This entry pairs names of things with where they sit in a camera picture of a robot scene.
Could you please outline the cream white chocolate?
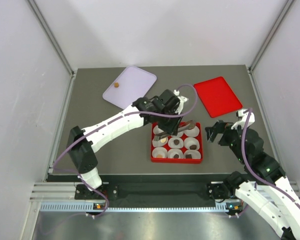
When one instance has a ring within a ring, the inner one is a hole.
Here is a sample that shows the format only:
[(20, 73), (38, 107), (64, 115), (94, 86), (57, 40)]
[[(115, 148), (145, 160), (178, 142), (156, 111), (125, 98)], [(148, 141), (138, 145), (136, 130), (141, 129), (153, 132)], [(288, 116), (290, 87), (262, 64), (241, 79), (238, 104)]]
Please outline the cream white chocolate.
[(162, 138), (162, 139), (160, 140), (160, 142), (161, 142), (162, 144), (165, 144), (166, 141), (167, 141), (167, 138)]

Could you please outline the dark round chocolate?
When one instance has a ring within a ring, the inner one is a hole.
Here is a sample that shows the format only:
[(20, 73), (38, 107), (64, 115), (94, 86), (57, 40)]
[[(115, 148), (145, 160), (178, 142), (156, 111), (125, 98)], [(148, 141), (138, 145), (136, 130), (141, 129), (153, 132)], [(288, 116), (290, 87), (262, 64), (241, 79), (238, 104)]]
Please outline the dark round chocolate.
[(180, 141), (178, 139), (174, 140), (173, 143), (177, 146), (180, 144)]

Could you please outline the metal tongs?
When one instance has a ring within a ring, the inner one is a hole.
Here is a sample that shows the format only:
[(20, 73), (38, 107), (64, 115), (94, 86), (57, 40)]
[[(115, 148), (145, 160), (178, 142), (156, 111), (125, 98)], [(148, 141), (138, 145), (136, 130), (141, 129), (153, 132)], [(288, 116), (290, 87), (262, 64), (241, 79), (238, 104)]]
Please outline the metal tongs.
[(176, 133), (168, 133), (166, 131), (163, 131), (163, 132), (160, 132), (160, 133), (156, 133), (154, 135), (154, 138), (156, 140), (160, 140), (160, 139), (163, 139), (163, 138), (166, 138), (166, 137), (169, 137), (169, 136), (177, 136), (178, 133), (180, 132), (184, 132), (186, 130), (192, 130), (195, 128), (197, 122), (194, 121), (194, 120), (190, 120), (190, 121), (187, 121), (187, 122), (182, 122), (180, 123), (180, 125), (178, 126), (177, 130), (176, 130)]

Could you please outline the red box lid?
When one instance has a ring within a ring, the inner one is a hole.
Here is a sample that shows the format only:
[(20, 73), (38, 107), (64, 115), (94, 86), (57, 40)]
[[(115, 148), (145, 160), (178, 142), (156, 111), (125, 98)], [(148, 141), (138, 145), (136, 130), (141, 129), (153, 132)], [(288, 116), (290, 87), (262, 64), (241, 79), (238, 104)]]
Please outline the red box lid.
[(222, 76), (195, 83), (194, 88), (211, 118), (220, 117), (243, 107)]

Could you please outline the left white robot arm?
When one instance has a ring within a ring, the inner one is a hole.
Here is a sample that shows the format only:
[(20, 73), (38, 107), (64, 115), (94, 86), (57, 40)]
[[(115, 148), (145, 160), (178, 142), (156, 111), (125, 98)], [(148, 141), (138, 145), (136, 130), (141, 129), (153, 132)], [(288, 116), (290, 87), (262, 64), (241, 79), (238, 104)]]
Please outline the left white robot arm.
[(117, 137), (147, 124), (157, 124), (164, 133), (176, 134), (184, 104), (188, 100), (178, 90), (166, 89), (159, 96), (138, 98), (121, 112), (98, 124), (83, 129), (78, 126), (72, 128), (68, 138), (68, 154), (79, 178), (87, 184), (87, 194), (96, 199), (104, 191), (97, 169), (96, 152)]

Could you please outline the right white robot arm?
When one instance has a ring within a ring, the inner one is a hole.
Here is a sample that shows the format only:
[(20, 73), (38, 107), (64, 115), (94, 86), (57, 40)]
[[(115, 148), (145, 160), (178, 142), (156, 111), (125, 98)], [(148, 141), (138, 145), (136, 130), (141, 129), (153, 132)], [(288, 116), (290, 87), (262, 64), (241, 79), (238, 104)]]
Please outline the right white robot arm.
[(264, 197), (241, 173), (235, 171), (223, 181), (223, 192), (229, 198), (238, 198), (261, 216), (282, 240), (300, 240), (300, 199), (277, 160), (263, 148), (264, 141), (250, 129), (254, 123), (246, 118), (232, 123), (217, 121), (206, 127), (207, 140), (229, 147), (244, 171), (269, 195)]

